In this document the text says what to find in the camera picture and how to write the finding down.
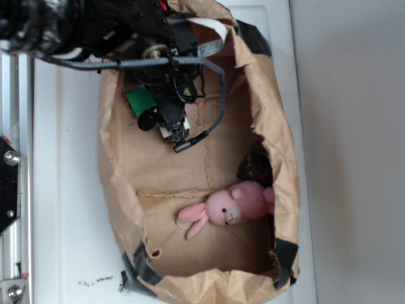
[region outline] brown paper bag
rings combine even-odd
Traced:
[[[298,275],[297,163],[271,58],[253,54],[254,47],[244,42],[249,38],[236,33],[239,23],[213,0],[169,4],[227,24],[225,47],[209,58],[226,73],[226,110],[210,136],[176,154],[159,132],[138,128],[125,102],[130,79],[123,72],[103,72],[99,174],[126,266],[123,285],[167,303],[264,303]],[[203,34],[196,32],[200,39]],[[218,116],[218,76],[204,73],[207,98],[186,107],[191,137]],[[238,166],[250,152],[270,158],[274,217],[236,226],[207,224],[186,241],[186,230],[175,221],[179,211],[239,182]]]

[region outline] bunny ear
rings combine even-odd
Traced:
[[[208,216],[206,214],[204,214],[202,216],[202,218],[190,228],[190,230],[185,235],[185,238],[192,239],[194,236],[199,234],[207,222],[208,222]]]
[[[243,190],[241,188],[236,187],[236,188],[231,190],[230,195],[234,200],[238,201],[238,200],[240,200],[241,198],[244,197],[244,192],[243,192]]]
[[[178,219],[187,222],[195,222],[201,219],[203,216],[206,216],[206,214],[207,213],[205,212],[205,203],[200,203],[184,208],[178,214]]]
[[[267,213],[274,214],[274,201],[275,201],[275,193],[272,187],[266,188],[263,192],[265,197],[266,205],[267,205]]]

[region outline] white surface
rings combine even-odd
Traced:
[[[265,37],[271,37],[296,140],[302,183],[301,275],[289,292],[272,303],[316,303],[289,5],[276,0],[249,5],[222,2],[237,18],[255,23]],[[98,74],[37,62],[35,79],[35,303],[160,303],[137,293],[118,292],[123,264],[97,174]]]
[[[290,3],[318,303],[405,303],[405,1]]]

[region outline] metal bolt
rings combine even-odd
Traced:
[[[8,289],[8,297],[13,303],[17,303],[18,301],[20,301],[22,294],[23,290],[17,285],[13,285]]]
[[[20,162],[20,155],[16,151],[7,151],[4,154],[4,161],[9,166],[15,166]]]
[[[7,216],[12,219],[15,216],[15,212],[13,210],[10,210],[7,212]]]

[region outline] pink stuffed bunny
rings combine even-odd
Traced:
[[[274,199],[272,187],[265,189],[258,182],[245,181],[211,194],[205,203],[184,208],[178,219],[196,222],[186,235],[192,239],[208,220],[215,225],[235,225],[274,214]]]

